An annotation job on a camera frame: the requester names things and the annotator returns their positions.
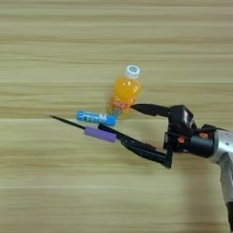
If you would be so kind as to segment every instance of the blue package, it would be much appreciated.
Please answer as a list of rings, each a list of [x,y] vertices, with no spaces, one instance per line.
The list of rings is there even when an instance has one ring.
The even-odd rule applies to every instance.
[[[117,123],[117,119],[114,116],[86,111],[78,111],[76,114],[76,119],[91,123],[104,124],[110,127],[115,126]]]

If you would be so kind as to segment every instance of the orange liquid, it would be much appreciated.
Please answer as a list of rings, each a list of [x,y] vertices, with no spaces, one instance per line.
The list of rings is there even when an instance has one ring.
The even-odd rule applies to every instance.
[[[126,119],[140,92],[140,83],[126,76],[119,77],[115,82],[114,92],[108,107],[108,113],[117,114],[118,119]]]

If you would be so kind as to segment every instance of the orange juice bottle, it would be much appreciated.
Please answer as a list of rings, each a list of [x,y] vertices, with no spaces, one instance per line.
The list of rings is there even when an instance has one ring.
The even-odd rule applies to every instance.
[[[130,115],[130,106],[135,103],[140,91],[140,83],[137,80],[139,74],[140,69],[137,66],[128,66],[125,75],[115,82],[108,113],[117,119],[126,119]]]

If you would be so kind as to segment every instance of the purple block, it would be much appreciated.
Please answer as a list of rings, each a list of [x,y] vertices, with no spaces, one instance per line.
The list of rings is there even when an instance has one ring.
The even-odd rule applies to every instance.
[[[88,136],[97,137],[108,142],[116,142],[117,140],[116,134],[108,133],[104,130],[100,130],[94,127],[86,127],[84,132]]]

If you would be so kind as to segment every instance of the wooden table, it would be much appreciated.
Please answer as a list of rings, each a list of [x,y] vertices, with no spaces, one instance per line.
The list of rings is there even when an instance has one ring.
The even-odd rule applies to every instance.
[[[105,112],[140,66],[138,103],[233,130],[232,0],[0,0],[0,232],[228,232],[219,167],[172,169],[45,116]],[[167,120],[116,129],[162,149]]]

